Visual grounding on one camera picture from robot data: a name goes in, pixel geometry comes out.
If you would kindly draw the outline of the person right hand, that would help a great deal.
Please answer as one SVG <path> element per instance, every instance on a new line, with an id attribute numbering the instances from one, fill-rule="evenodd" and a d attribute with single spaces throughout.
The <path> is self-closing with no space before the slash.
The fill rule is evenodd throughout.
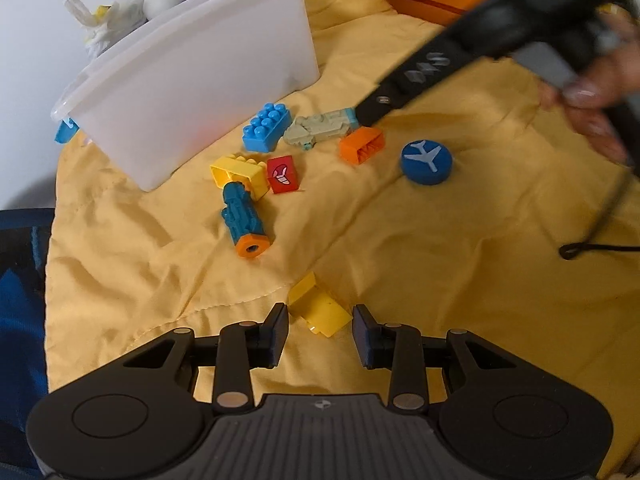
<path id="1" fill-rule="evenodd" d="M 539 99 L 545 110 L 561 107 L 573 130 L 584 136 L 593 150 L 611 162 L 624 164 L 629 155 L 603 110 L 639 91 L 639 22 L 620 8 L 606 10 L 600 17 L 622 44 L 597 58 L 562 90 L 543 82 Z"/>

